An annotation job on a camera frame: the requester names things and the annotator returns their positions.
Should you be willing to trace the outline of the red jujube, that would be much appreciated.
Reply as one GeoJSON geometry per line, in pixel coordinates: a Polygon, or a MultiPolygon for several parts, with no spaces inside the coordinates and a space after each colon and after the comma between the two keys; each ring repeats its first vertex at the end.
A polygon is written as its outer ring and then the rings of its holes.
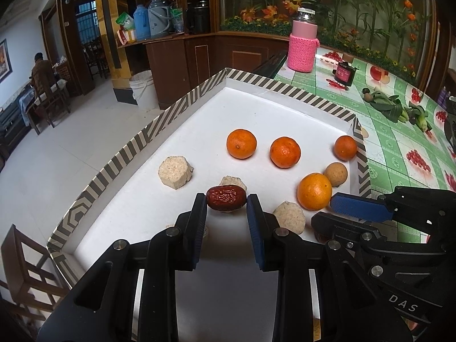
{"type": "Polygon", "coordinates": [[[206,193],[207,205],[216,211],[235,211],[247,202],[246,191],[235,184],[214,186],[206,193]]]}

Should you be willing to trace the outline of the pink knit-sleeved bottle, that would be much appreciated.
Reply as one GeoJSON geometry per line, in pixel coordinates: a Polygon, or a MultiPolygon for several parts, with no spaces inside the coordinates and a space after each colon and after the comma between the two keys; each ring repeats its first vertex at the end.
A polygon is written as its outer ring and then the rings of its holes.
{"type": "Polygon", "coordinates": [[[300,73],[312,71],[320,45],[317,34],[315,10],[299,7],[289,36],[287,65],[291,70],[300,73]]]}

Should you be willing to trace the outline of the dark jar with cork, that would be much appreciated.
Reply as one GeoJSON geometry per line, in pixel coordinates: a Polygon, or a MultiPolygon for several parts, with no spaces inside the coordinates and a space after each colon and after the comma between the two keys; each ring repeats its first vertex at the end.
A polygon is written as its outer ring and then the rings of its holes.
{"type": "Polygon", "coordinates": [[[357,70],[350,63],[341,61],[333,70],[334,78],[338,83],[346,87],[351,87],[357,70]]]}

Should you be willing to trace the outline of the wooden chair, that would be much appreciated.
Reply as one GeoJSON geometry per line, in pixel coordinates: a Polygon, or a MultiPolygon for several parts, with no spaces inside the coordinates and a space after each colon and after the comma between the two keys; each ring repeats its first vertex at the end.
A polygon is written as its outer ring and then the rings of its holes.
{"type": "Polygon", "coordinates": [[[1,288],[10,298],[2,305],[30,334],[37,333],[70,288],[48,250],[12,225],[1,243],[5,279],[1,288]]]}

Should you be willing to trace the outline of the wooden sideboard cabinet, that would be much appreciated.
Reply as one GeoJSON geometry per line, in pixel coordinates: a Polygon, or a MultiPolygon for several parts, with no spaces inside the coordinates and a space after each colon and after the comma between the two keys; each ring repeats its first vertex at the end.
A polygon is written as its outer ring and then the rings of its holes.
{"type": "Polygon", "coordinates": [[[288,50],[288,39],[251,32],[219,31],[202,35],[173,34],[119,47],[130,75],[150,70],[159,108],[228,67],[254,73],[288,50]]]}

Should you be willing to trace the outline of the beige hexagonal cake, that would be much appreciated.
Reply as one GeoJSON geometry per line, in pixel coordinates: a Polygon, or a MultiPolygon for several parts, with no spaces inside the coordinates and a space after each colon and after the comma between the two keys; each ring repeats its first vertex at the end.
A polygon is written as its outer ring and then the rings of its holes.
{"type": "Polygon", "coordinates": [[[243,181],[234,176],[224,176],[219,183],[219,186],[226,186],[226,185],[236,185],[240,188],[243,188],[244,191],[247,191],[247,186],[243,183],[243,181]]]}

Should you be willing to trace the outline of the seated person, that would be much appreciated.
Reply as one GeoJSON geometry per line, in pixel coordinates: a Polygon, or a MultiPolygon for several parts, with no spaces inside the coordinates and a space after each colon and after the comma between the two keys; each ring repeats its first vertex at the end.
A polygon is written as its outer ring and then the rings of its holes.
{"type": "Polygon", "coordinates": [[[45,60],[41,52],[37,52],[34,56],[35,65],[31,71],[31,84],[39,96],[42,93],[48,93],[51,87],[56,83],[52,63],[50,60],[45,60]]]}

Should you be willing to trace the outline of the framed wall painting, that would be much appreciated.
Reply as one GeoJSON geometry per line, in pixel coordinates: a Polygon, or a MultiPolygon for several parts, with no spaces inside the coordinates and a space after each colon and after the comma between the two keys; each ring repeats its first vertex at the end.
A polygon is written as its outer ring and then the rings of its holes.
{"type": "Polygon", "coordinates": [[[5,39],[0,44],[0,82],[12,73],[12,65],[9,58],[7,42],[5,39]]]}

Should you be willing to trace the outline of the beige round cake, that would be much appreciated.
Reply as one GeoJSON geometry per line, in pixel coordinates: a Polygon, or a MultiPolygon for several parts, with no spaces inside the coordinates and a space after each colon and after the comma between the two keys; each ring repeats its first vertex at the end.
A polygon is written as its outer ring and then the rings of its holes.
{"type": "Polygon", "coordinates": [[[301,207],[293,202],[284,201],[275,210],[273,215],[281,228],[288,229],[297,235],[304,232],[306,219],[301,207]]]}

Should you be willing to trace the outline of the orange mandarin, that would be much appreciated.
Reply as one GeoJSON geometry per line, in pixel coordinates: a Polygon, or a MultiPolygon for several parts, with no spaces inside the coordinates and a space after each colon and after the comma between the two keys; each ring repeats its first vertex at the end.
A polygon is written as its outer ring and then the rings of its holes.
{"type": "Polygon", "coordinates": [[[342,161],[351,161],[357,154],[357,144],[349,135],[339,137],[333,146],[334,155],[342,161]]]}
{"type": "Polygon", "coordinates": [[[270,145],[270,159],[278,168],[292,168],[301,158],[301,148],[290,137],[278,137],[270,145]]]}
{"type": "Polygon", "coordinates": [[[256,137],[248,130],[236,129],[227,137],[227,151],[236,159],[247,159],[256,151],[256,137]]]}

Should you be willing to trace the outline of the grey kettle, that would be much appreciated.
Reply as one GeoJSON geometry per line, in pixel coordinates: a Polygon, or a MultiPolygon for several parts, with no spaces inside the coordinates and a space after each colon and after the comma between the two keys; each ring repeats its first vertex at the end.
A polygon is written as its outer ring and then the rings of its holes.
{"type": "Polygon", "coordinates": [[[152,39],[167,36],[172,23],[172,13],[169,4],[164,0],[151,0],[148,5],[148,20],[152,39]]]}

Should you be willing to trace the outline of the white plastic bucket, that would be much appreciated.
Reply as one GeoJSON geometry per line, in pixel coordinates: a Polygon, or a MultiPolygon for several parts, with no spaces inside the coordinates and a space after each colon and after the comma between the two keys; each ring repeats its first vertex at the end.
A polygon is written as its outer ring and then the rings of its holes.
{"type": "Polygon", "coordinates": [[[135,74],[130,78],[129,85],[140,110],[149,111],[159,108],[152,71],[147,70],[135,74]]]}

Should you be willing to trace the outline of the blue thermos jug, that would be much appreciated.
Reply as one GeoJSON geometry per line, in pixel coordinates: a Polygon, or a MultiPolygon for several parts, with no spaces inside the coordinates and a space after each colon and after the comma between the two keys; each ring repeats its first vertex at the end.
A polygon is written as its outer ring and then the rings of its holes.
{"type": "Polygon", "coordinates": [[[138,5],[134,15],[136,38],[143,41],[151,37],[151,31],[148,19],[148,10],[143,5],[138,5]]]}

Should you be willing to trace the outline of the striped white tray box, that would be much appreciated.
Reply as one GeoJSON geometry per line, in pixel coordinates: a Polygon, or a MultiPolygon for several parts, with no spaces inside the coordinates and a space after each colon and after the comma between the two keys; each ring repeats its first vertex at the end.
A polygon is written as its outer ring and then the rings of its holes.
{"type": "Polygon", "coordinates": [[[366,148],[351,110],[277,80],[221,70],[143,127],[98,171],[66,211],[47,248],[63,279],[74,286],[115,239],[137,242],[153,236],[191,205],[195,193],[224,176],[240,178],[267,208],[294,200],[299,179],[332,161],[332,145],[342,134],[358,145],[342,190],[367,198],[366,148]],[[227,137],[236,129],[256,137],[252,157],[241,160],[228,153],[227,137]],[[292,168],[278,168],[270,159],[270,145],[278,137],[290,137],[301,148],[292,168]],[[177,190],[158,176],[169,156],[183,156],[193,167],[191,180],[177,190]]]}

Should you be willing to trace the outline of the green leafy bok choy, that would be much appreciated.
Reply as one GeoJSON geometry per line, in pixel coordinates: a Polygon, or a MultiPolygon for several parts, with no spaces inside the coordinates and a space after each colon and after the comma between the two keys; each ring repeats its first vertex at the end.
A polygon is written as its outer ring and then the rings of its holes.
{"type": "Polygon", "coordinates": [[[406,107],[400,101],[397,95],[387,96],[381,91],[374,91],[372,93],[371,106],[380,111],[385,118],[393,123],[409,121],[409,115],[406,107]]]}

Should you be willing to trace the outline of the large orange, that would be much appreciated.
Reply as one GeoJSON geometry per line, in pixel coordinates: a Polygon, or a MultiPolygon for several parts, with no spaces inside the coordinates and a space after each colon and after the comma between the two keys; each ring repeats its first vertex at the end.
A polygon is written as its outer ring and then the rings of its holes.
{"type": "Polygon", "coordinates": [[[308,211],[318,211],[325,208],[329,204],[331,196],[331,182],[323,174],[308,174],[298,184],[298,202],[308,211]]]}

